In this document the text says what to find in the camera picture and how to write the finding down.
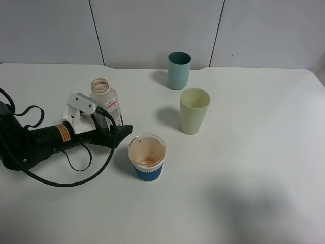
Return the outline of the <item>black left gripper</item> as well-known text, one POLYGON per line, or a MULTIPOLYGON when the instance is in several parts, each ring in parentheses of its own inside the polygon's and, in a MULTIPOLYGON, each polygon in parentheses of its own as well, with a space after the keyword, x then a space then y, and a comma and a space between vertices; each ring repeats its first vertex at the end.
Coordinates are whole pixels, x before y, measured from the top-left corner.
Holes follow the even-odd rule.
POLYGON ((109 148, 117 148, 132 131, 132 125, 110 125, 109 130, 95 129, 76 134, 72 126, 67 121, 64 121, 61 124, 52 126, 53 151, 64 151, 82 144, 94 144, 109 148))

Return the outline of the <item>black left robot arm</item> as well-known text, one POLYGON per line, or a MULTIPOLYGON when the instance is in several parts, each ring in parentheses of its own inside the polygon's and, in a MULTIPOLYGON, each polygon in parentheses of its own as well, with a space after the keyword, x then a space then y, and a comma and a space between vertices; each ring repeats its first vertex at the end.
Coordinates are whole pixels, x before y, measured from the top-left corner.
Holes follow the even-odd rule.
POLYGON ((1 160, 7 169, 30 170, 53 154, 64 152, 87 143, 116 148, 131 134, 133 126, 124 125, 103 128, 95 123, 95 130, 75 134, 67 121, 61 124, 29 130, 12 114, 9 104, 1 102, 1 160))

